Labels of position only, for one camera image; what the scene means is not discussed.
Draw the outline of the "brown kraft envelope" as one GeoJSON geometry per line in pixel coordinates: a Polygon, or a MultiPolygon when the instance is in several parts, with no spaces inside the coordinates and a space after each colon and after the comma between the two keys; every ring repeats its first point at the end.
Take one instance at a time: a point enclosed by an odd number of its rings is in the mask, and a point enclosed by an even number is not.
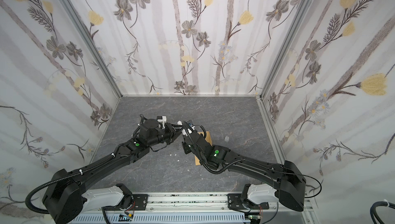
{"type": "MultiPolygon", "coordinates": [[[[204,132],[202,132],[202,131],[198,132],[198,134],[201,134],[202,136],[204,136],[204,132]]],[[[205,141],[206,141],[207,143],[209,143],[210,146],[213,145],[213,142],[212,142],[212,139],[211,139],[210,131],[207,131],[207,132],[206,132],[205,141]]],[[[195,161],[195,165],[196,165],[196,166],[201,165],[201,164],[200,164],[200,159],[199,159],[197,156],[194,156],[194,161],[195,161]]]]}

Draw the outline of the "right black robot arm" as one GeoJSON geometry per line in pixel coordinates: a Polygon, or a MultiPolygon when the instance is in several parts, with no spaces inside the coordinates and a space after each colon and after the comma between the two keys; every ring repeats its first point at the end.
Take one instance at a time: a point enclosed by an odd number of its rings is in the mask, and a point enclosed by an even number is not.
{"type": "Polygon", "coordinates": [[[257,179],[275,189],[274,195],[283,206],[297,212],[304,210],[307,181],[293,162],[263,162],[224,146],[211,145],[186,122],[183,122],[183,138],[188,150],[211,174],[218,175],[228,170],[257,179]]]}

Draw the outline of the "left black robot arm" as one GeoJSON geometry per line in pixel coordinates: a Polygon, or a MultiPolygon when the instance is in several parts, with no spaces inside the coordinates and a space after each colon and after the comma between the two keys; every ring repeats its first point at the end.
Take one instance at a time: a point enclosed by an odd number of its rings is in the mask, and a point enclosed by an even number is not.
{"type": "Polygon", "coordinates": [[[47,186],[42,199],[47,211],[57,224],[67,224],[77,217],[87,203],[87,192],[111,173],[128,166],[149,153],[158,144],[171,144],[183,131],[179,124],[164,123],[161,119],[144,118],[131,139],[117,145],[114,151],[87,166],[57,171],[52,184],[47,186]]]}

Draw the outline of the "white glue stick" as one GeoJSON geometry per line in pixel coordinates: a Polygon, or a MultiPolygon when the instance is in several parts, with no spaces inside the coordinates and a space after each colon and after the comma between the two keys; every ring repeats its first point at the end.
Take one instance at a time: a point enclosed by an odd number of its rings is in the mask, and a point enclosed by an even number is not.
{"type": "Polygon", "coordinates": [[[180,131],[181,131],[181,133],[182,133],[182,136],[184,136],[184,137],[186,137],[187,136],[187,132],[185,131],[185,125],[183,125],[183,122],[182,121],[178,121],[177,122],[177,124],[179,125],[179,127],[180,127],[180,131]]]}

